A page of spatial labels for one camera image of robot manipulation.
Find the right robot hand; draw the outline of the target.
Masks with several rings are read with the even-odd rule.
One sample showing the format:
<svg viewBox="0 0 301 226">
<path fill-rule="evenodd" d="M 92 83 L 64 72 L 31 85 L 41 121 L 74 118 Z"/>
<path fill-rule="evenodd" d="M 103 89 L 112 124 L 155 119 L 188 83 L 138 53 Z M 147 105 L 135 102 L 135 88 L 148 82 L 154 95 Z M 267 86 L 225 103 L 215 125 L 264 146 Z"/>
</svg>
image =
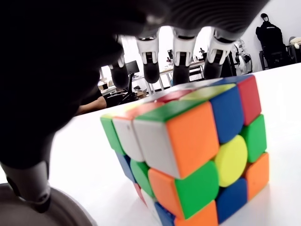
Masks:
<svg viewBox="0 0 301 226">
<path fill-rule="evenodd" d="M 205 79 L 219 78 L 237 41 L 265 0 L 3 0 L 0 3 L 0 165 L 15 195 L 43 213 L 55 133 L 110 66 L 127 85 L 122 36 L 133 36 L 145 78 L 158 80 L 158 30 L 174 30 L 175 84 L 185 82 L 193 41 L 213 28 Z"/>
</svg>

